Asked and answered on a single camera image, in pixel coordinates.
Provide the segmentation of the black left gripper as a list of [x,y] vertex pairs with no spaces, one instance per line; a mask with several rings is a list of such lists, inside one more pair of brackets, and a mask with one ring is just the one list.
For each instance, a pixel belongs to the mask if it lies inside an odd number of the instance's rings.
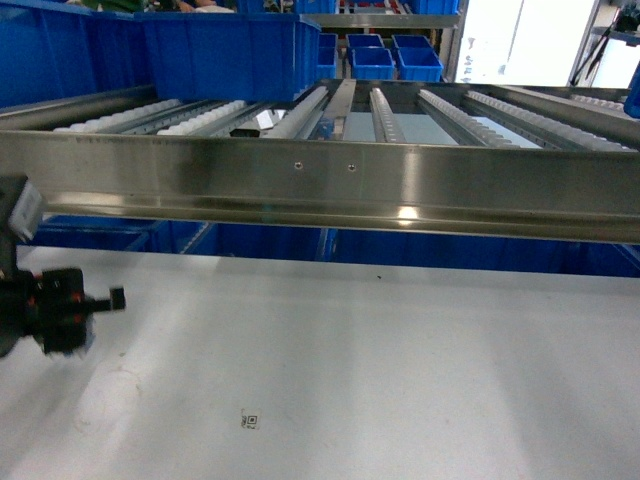
[[44,354],[72,355],[93,341],[93,315],[122,311],[122,287],[106,298],[85,293],[79,268],[35,274],[17,264],[17,243],[33,239],[45,200],[24,174],[1,177],[1,354],[9,355],[23,338],[33,338]]

